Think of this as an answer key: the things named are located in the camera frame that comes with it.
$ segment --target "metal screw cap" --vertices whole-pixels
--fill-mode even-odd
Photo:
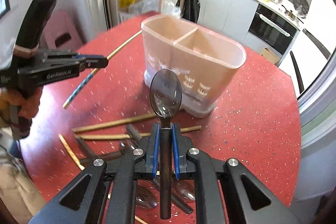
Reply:
[[[237,166],[238,165],[238,160],[237,159],[229,159],[228,163],[231,166]]]
[[[141,148],[134,149],[133,154],[136,156],[140,156],[143,154],[143,150]]]
[[[195,147],[189,149],[189,153],[191,155],[197,155],[199,152],[200,152],[199,149],[197,149]]]
[[[94,166],[102,166],[104,164],[104,161],[102,159],[96,159],[93,162]]]

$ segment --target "plastic cutlery caddy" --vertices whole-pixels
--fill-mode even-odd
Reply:
[[[173,70],[182,85],[181,107],[197,118],[207,116],[244,64],[243,46],[192,22],[168,15],[149,17],[142,22],[141,28],[145,84],[150,87],[158,70]]]

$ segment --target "oven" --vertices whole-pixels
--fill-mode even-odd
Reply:
[[[297,29],[283,17],[259,4],[249,33],[267,43],[281,55],[292,42]]]

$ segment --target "red table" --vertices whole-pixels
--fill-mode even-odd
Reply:
[[[140,30],[143,15],[101,34],[80,52],[108,55]],[[291,78],[264,57],[246,49],[247,59],[218,99],[213,112],[204,119],[181,112],[175,118],[181,127],[202,125],[199,132],[188,133],[194,146],[212,157],[235,157],[257,176],[285,205],[293,198],[300,160],[300,117]],[[102,69],[67,110],[63,102],[88,75],[52,85],[43,90],[40,111],[31,133],[22,140],[27,169],[46,200],[55,196],[75,175],[78,167],[58,139],[62,134],[81,158],[71,128],[132,117],[151,112],[149,89],[143,82],[144,55],[138,36]],[[135,123],[140,132],[150,132],[153,119]],[[125,133],[124,127],[108,128],[93,134]],[[118,149],[117,141],[88,142],[97,153]],[[149,182],[140,181],[151,187]],[[150,224],[192,223],[176,207],[169,220],[159,219],[159,209],[137,208],[136,215]]]

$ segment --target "window frame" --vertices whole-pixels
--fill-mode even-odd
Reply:
[[[7,14],[11,10],[11,6],[9,5],[9,0],[5,0],[5,4],[6,4],[6,9],[0,13],[0,20],[5,14]]]

